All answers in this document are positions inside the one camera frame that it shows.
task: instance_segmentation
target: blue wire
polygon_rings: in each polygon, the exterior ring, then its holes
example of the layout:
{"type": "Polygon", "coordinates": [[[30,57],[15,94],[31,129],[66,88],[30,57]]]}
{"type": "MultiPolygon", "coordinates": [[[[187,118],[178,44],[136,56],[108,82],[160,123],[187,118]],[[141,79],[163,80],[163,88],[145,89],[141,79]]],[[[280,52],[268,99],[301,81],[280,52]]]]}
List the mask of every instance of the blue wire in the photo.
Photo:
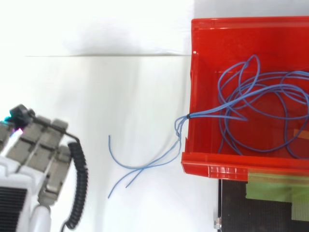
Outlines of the blue wire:
{"type": "Polygon", "coordinates": [[[179,117],[178,119],[176,119],[175,122],[174,122],[174,129],[175,129],[176,136],[178,137],[178,139],[175,141],[173,146],[169,150],[167,150],[162,156],[153,160],[152,162],[148,163],[145,166],[130,167],[130,166],[126,166],[126,165],[121,164],[115,158],[115,156],[112,153],[111,136],[109,136],[109,151],[110,151],[110,154],[112,156],[112,159],[118,165],[120,165],[121,167],[129,169],[131,171],[129,173],[127,173],[126,175],[124,175],[120,180],[118,180],[116,182],[116,184],[113,186],[108,198],[110,198],[110,196],[113,193],[116,186],[123,179],[125,179],[127,176],[131,175],[132,173],[138,172],[133,177],[133,179],[127,184],[126,188],[128,186],[130,186],[130,184],[144,170],[149,169],[149,168],[158,167],[158,166],[163,166],[163,165],[169,164],[172,161],[174,161],[179,156],[180,151],[181,151],[182,129],[183,129],[183,125],[184,125],[185,121],[188,118],[190,118],[190,119],[191,118],[200,118],[200,117],[219,118],[219,127],[220,127],[220,132],[221,132],[221,135],[222,135],[222,141],[221,141],[218,153],[221,152],[224,143],[227,143],[239,155],[243,155],[243,154],[240,151],[240,149],[238,148],[238,146],[241,146],[241,147],[246,148],[248,150],[257,151],[257,152],[271,152],[271,151],[278,150],[282,147],[286,147],[286,149],[291,154],[291,156],[293,156],[294,158],[297,158],[297,159],[301,159],[299,156],[297,156],[296,154],[294,154],[292,152],[292,150],[289,147],[289,144],[295,138],[298,137],[298,135],[302,132],[302,130],[304,129],[304,127],[306,126],[306,124],[309,120],[309,94],[306,93],[303,89],[301,89],[298,86],[291,85],[291,84],[284,84],[283,82],[284,82],[285,79],[309,80],[309,72],[293,71],[293,72],[260,73],[260,70],[261,70],[261,64],[260,64],[260,60],[259,60],[257,55],[252,55],[251,57],[249,57],[249,59],[246,62],[239,62],[239,63],[231,66],[227,70],[225,70],[222,73],[222,75],[220,76],[220,78],[218,80],[218,85],[217,85],[217,87],[218,87],[218,100],[219,100],[219,103],[221,105],[219,105],[219,106],[217,106],[213,109],[204,110],[204,111],[196,112],[196,113],[191,113],[191,114],[188,115],[188,117],[182,116],[182,117],[179,117]],[[256,66],[257,66],[256,67],[256,73],[253,77],[246,79],[242,82],[241,80],[242,80],[243,73],[248,68],[250,62],[253,59],[255,59],[255,61],[256,61],[256,66]],[[235,74],[233,74],[225,82],[223,82],[223,79],[225,79],[225,77],[228,73],[232,72],[236,68],[238,69],[239,67],[241,67],[240,70],[236,71],[235,74]],[[224,98],[223,95],[222,95],[222,91],[223,91],[224,87],[226,87],[226,85],[230,81],[232,81],[234,78],[238,78],[238,87],[230,95],[228,95],[226,98],[224,98]],[[279,84],[274,84],[274,85],[269,85],[269,86],[266,85],[266,84],[262,84],[262,82],[264,82],[264,81],[276,80],[276,79],[280,80],[279,84]],[[282,104],[283,110],[284,110],[284,116],[270,115],[270,114],[262,112],[262,111],[260,111],[260,110],[258,110],[258,109],[256,109],[255,107],[252,106],[252,103],[257,101],[259,98],[261,98],[265,94],[270,94],[270,93],[275,94],[279,98],[279,100],[282,104]],[[285,105],[283,98],[281,97],[281,94],[284,94],[286,97],[288,97],[289,99],[291,99],[291,100],[293,100],[297,103],[306,105],[307,106],[307,114],[305,114],[303,116],[298,116],[298,117],[288,117],[287,107],[285,105]],[[250,101],[247,101],[248,97],[253,97],[253,99],[251,99],[250,101]],[[284,143],[281,144],[280,146],[277,146],[277,147],[274,147],[274,148],[271,148],[271,149],[261,150],[261,149],[257,149],[257,148],[254,148],[254,147],[246,146],[242,142],[238,141],[232,135],[231,131],[229,130],[228,124],[229,124],[230,119],[248,121],[248,119],[246,117],[244,117],[241,113],[238,112],[239,109],[242,109],[244,107],[250,107],[254,111],[258,112],[259,114],[265,115],[267,117],[276,118],[276,119],[279,119],[279,120],[284,120],[284,132],[283,132],[284,143]],[[288,122],[290,120],[298,120],[298,119],[305,119],[305,122],[302,125],[302,127],[300,128],[300,130],[298,131],[298,133],[292,139],[288,140],[288,138],[287,138],[288,122]],[[167,154],[169,154],[176,146],[179,146],[178,152],[171,160],[164,162],[164,163],[161,163],[161,164],[157,164],[167,154]]]}

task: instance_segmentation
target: robotic hand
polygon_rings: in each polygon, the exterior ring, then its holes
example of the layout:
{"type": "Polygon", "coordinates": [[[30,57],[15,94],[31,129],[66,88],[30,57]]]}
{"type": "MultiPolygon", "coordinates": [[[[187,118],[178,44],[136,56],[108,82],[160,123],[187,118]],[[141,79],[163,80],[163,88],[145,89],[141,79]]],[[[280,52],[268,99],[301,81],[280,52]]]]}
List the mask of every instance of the robotic hand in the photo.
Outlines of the robotic hand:
{"type": "Polygon", "coordinates": [[[77,171],[75,200],[61,231],[65,226],[74,229],[82,216],[88,183],[79,139],[66,132],[66,122],[36,117],[23,105],[10,114],[0,122],[0,151],[15,131],[23,133],[6,157],[0,156],[0,232],[50,231],[50,206],[58,199],[72,159],[77,171]],[[59,146],[64,135],[76,142],[59,146]],[[39,205],[31,210],[33,198],[39,205]]]}

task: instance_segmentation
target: white tabletop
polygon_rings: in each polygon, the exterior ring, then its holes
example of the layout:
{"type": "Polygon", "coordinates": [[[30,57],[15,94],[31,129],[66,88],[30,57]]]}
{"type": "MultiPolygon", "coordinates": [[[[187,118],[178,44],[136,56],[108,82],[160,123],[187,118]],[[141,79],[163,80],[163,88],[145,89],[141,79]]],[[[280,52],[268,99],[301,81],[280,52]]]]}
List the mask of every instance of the white tabletop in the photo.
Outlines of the white tabletop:
{"type": "MultiPolygon", "coordinates": [[[[1,59],[1,115],[22,103],[69,123],[83,145],[89,191],[77,232],[211,232],[217,180],[183,172],[174,162],[145,170],[109,191],[128,170],[163,154],[176,135],[174,120],[189,112],[190,57],[54,57],[1,59]]],[[[183,129],[183,141],[187,122],[183,129]]],[[[176,151],[164,161],[170,160],[176,151]]],[[[52,232],[70,213],[73,165],[52,207],[52,232]]]]}

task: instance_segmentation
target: red storage bin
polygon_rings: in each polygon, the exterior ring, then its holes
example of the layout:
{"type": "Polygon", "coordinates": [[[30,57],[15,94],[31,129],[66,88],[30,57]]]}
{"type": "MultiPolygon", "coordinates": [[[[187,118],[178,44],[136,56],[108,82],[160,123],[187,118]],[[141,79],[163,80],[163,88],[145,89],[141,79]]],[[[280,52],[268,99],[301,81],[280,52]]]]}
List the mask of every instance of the red storage bin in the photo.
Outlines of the red storage bin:
{"type": "MultiPolygon", "coordinates": [[[[212,18],[192,21],[191,102],[190,112],[199,112],[220,105],[217,82],[227,68],[259,56],[261,73],[275,71],[309,71],[309,17],[212,18]]],[[[246,69],[244,80],[255,74],[254,64],[246,69]]],[[[309,81],[287,81],[309,92],[309,81]]],[[[237,82],[228,89],[235,89],[237,82]]],[[[267,95],[260,108],[269,114],[282,112],[276,96],[267,95]]],[[[289,112],[300,116],[307,107],[287,101],[289,112]]],[[[250,109],[242,112],[249,121],[230,120],[230,129],[245,144],[269,149],[283,144],[283,120],[271,119],[250,109]]],[[[304,120],[289,122],[288,138],[304,120]]],[[[309,160],[295,159],[285,147],[269,153],[241,148],[238,155],[226,143],[220,154],[222,135],[217,118],[192,118],[182,155],[183,169],[188,174],[211,178],[248,180],[248,172],[309,176],[309,160]]],[[[302,158],[309,158],[309,140],[296,138],[291,149],[302,158]]]]}

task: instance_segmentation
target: black base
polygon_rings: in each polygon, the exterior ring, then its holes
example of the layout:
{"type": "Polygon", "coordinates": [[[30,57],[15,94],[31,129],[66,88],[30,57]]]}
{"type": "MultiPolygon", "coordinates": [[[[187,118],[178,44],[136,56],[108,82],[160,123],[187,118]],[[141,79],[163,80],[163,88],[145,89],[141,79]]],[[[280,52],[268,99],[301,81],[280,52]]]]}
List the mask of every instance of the black base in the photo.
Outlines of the black base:
{"type": "Polygon", "coordinates": [[[219,181],[220,192],[222,232],[309,232],[309,222],[291,220],[291,203],[246,199],[246,182],[219,181]]]}

